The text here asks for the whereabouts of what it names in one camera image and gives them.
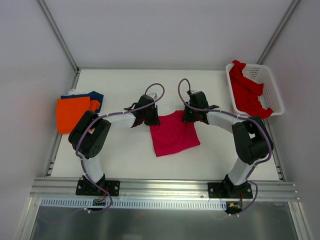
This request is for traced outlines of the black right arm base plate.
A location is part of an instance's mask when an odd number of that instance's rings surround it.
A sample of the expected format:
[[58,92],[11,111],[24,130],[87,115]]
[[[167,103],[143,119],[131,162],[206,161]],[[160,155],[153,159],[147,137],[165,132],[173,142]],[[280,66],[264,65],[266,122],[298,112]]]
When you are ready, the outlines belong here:
[[210,199],[252,199],[253,192],[251,184],[245,182],[242,185],[234,186],[226,182],[208,182],[208,197]]

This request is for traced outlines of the magenta t shirt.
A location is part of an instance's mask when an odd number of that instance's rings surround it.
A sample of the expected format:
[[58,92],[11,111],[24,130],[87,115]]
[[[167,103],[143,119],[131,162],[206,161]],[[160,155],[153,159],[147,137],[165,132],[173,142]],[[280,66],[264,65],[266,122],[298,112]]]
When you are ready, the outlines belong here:
[[153,148],[157,157],[177,154],[201,144],[193,122],[183,121],[184,111],[160,116],[159,125],[150,126]]

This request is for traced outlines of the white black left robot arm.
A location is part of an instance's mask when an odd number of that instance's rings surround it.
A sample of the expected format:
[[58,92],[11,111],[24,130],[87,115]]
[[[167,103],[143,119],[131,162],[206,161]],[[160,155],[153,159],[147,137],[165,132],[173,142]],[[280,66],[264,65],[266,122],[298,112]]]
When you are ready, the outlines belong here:
[[87,110],[68,137],[69,143],[80,158],[83,180],[80,188],[99,195],[105,188],[105,174],[100,163],[100,152],[111,130],[130,129],[141,124],[160,125],[158,99],[143,94],[139,100],[121,112],[98,115]]

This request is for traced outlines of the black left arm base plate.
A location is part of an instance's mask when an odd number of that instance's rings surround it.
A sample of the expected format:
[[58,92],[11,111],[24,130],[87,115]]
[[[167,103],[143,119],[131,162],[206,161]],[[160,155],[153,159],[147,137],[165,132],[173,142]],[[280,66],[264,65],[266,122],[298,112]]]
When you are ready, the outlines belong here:
[[105,194],[102,189],[107,191],[110,196],[118,197],[120,193],[121,182],[118,180],[105,180],[102,179],[96,183],[99,187],[95,186],[86,178],[80,178],[77,182],[75,194],[77,196],[102,196]]

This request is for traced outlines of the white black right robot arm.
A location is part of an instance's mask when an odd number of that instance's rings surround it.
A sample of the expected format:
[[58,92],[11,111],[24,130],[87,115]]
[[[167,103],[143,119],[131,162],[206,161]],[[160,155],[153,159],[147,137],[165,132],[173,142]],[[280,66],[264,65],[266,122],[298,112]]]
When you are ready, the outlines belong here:
[[241,117],[209,105],[202,91],[188,90],[189,101],[184,104],[182,120],[186,123],[202,122],[219,127],[232,134],[237,160],[224,179],[208,184],[210,198],[251,198],[248,182],[259,162],[266,162],[274,149],[270,135],[259,116]]

